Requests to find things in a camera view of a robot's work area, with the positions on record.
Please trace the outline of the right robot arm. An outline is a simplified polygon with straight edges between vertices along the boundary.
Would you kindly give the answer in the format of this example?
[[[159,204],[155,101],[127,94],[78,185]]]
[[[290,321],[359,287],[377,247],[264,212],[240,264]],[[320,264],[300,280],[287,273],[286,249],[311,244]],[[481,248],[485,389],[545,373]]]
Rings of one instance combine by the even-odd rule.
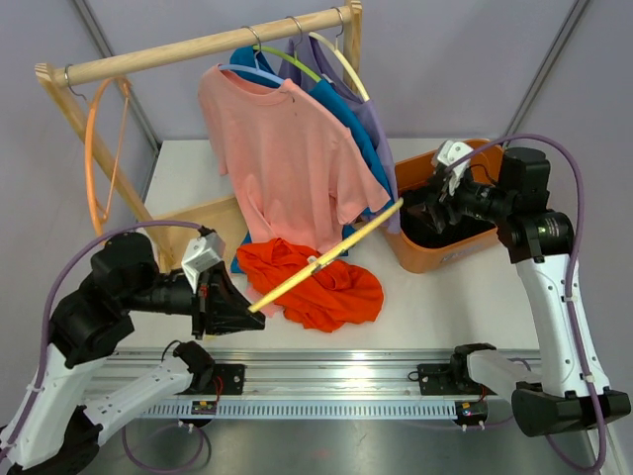
[[[594,351],[578,281],[579,230],[548,206],[545,153],[507,149],[498,178],[486,185],[470,170],[472,151],[445,142],[425,185],[405,193],[405,213],[439,235],[465,217],[496,226],[529,301],[541,371],[511,362],[488,343],[471,343],[454,349],[451,385],[461,392],[483,386],[502,397],[530,437],[594,429],[629,415],[629,396],[611,389]]]

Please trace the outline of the black t shirt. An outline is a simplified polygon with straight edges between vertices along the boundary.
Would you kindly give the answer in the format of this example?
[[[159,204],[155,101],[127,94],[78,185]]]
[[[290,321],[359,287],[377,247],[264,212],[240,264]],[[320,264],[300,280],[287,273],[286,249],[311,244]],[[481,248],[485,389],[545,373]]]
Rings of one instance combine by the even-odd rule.
[[[425,197],[423,187],[406,190],[403,193],[404,204],[401,207],[401,227],[405,236],[413,243],[425,248],[441,248],[458,243],[467,238],[476,237],[491,231],[491,223],[463,217],[457,225],[447,225],[439,234],[431,223],[412,215],[408,209]]]

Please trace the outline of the yellow clothes hanger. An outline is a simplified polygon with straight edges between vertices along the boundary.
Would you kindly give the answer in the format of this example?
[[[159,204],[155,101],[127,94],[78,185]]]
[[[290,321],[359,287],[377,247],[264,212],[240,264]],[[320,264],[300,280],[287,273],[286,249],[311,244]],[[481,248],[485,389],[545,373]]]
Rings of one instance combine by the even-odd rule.
[[[303,269],[301,269],[300,271],[286,279],[283,283],[275,287],[273,290],[265,294],[261,299],[251,304],[248,307],[248,311],[250,313],[261,311],[264,307],[272,304],[275,300],[293,290],[309,277],[316,275],[321,270],[328,267],[329,264],[340,257],[344,251],[349,250],[362,239],[366,238],[373,231],[378,229],[388,218],[393,216],[403,206],[403,204],[404,199],[399,198],[391,207],[389,207],[371,222],[367,222],[362,228],[359,228],[350,237],[344,239],[341,243],[318,257],[316,260],[311,260]]]

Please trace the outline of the orange t shirt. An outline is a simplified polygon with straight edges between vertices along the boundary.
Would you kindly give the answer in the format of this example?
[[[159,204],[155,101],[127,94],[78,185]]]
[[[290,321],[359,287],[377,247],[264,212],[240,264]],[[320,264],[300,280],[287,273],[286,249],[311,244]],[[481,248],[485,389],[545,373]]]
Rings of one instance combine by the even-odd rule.
[[[253,290],[266,295],[305,268],[319,253],[281,238],[247,243],[236,260]],[[369,270],[335,260],[325,269],[274,300],[284,317],[308,330],[333,333],[346,324],[373,322],[385,296],[380,281]]]

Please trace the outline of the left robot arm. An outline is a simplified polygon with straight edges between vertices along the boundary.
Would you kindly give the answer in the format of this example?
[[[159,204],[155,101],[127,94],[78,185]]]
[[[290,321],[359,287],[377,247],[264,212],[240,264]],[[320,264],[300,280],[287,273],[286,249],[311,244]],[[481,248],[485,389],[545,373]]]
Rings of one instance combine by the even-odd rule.
[[[219,236],[202,229],[192,244],[203,253],[195,279],[183,269],[160,272],[146,235],[111,235],[91,255],[79,287],[60,301],[47,300],[37,373],[1,431],[10,473],[81,472],[118,430],[156,403],[212,388],[218,372],[199,344],[204,336],[264,330],[264,315],[250,310],[228,277]],[[96,372],[134,332],[132,311],[189,316],[193,338],[127,386],[85,402]]]

